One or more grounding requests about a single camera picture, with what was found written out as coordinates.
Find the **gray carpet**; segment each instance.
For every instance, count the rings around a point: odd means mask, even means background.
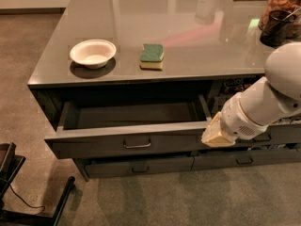
[[[26,161],[12,186],[51,216],[76,178],[59,225],[301,225],[301,164],[214,169],[90,180],[44,142],[54,131],[27,81],[60,15],[0,16],[0,142]],[[5,209],[37,214],[9,189]]]

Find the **white object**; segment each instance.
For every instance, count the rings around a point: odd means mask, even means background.
[[[288,97],[301,101],[301,43],[285,44],[265,63],[265,76],[271,86]]]
[[[265,74],[244,92],[224,104],[212,120],[202,142],[211,147],[235,144],[236,138],[252,139],[274,121],[301,113],[301,43],[286,44],[267,59]]]
[[[115,45],[107,40],[85,40],[76,44],[70,51],[71,59],[90,69],[106,65],[116,53]]]

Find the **white bowl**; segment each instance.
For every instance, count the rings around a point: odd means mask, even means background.
[[[98,69],[116,53],[115,45],[107,40],[86,40],[76,44],[70,51],[71,59],[90,69]]]

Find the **green sponge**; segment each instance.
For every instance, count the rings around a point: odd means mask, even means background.
[[[143,52],[140,60],[142,62],[161,62],[164,56],[162,44],[143,44]]]
[[[164,48],[162,44],[143,44],[143,51],[140,55],[140,66],[143,69],[163,68]]]

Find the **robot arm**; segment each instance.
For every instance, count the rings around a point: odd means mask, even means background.
[[[274,121],[301,113],[301,43],[286,44],[268,57],[265,77],[226,101],[202,136],[211,147],[252,139]]]

